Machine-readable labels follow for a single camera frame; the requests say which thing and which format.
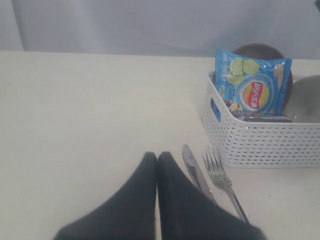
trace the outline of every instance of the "bowl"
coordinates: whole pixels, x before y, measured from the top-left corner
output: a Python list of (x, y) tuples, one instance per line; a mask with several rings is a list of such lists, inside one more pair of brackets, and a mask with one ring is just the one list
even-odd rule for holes
[[(274, 59), (284, 59), (285, 56), (279, 52), (277, 49), (275, 49), (272, 46), (263, 44), (263, 43), (251, 43), (251, 44), (246, 44), (241, 47), (238, 47), (236, 50), (232, 51), (234, 54), (238, 54), (247, 58), (252, 58), (252, 59), (263, 59), (263, 60), (274, 60)], [(212, 76), (212, 82), (215, 84), (216, 82), (216, 75), (213, 74)], [(292, 72), (290, 71), (289, 75), (289, 81), (287, 84), (287, 88), (285, 91), (284, 95), (284, 101), (282, 105), (282, 109), (285, 109), (293, 88), (293, 75)]]
[(291, 98), (283, 113), (294, 123), (320, 123), (320, 75), (293, 83)]

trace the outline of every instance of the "white plastic basket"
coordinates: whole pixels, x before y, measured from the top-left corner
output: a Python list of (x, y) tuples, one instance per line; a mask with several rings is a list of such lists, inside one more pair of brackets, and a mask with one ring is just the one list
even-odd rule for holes
[[(212, 103), (221, 113), (218, 121)], [(320, 167), (320, 123), (246, 122), (235, 118), (208, 79), (202, 122), (231, 168)]]

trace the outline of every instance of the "basket handle hole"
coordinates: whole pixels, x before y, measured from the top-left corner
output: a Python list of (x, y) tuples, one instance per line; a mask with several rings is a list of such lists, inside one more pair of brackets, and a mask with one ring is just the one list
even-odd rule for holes
[(215, 104), (215, 101), (213, 100), (213, 98), (211, 98), (210, 103), (211, 103), (212, 111), (213, 111), (214, 115), (216, 116), (216, 119), (220, 123), (221, 122), (221, 113), (220, 113), (217, 105)]

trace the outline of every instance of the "knife blade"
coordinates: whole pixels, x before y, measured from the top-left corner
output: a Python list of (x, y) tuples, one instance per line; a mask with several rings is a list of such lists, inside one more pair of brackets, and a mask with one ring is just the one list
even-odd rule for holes
[(204, 174), (202, 173), (195, 156), (193, 155), (190, 147), (188, 145), (183, 145), (182, 147), (182, 158), (184, 161), (184, 164), (186, 166), (186, 169), (189, 172), (189, 175), (191, 176), (191, 179), (194, 183), (194, 185), (204, 193), (211, 201), (213, 201), (215, 204), (217, 204), (208, 184), (205, 179)]

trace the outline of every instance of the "lay's chips bag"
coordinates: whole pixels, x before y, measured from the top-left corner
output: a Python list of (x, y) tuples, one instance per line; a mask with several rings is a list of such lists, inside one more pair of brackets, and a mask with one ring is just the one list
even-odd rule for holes
[(279, 115), (285, 99), (292, 59), (253, 59), (218, 49), (215, 87), (232, 114)]

